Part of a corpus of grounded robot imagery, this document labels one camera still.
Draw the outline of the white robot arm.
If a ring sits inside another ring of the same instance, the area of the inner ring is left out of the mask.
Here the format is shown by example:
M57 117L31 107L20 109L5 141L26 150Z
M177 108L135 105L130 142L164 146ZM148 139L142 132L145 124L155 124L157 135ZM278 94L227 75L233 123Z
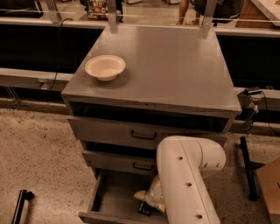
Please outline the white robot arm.
M140 214L153 209L167 214L169 224L221 224L204 178L223 169L226 154L211 139L168 136L157 147L157 175L150 188L138 191Z

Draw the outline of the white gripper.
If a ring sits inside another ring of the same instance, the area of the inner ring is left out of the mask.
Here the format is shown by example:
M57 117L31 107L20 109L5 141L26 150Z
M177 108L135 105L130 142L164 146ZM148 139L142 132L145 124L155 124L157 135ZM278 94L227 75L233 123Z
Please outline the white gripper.
M134 198L137 200L144 200L160 213L165 212L165 201L159 176L154 177L147 192L145 190L137 191L134 194Z

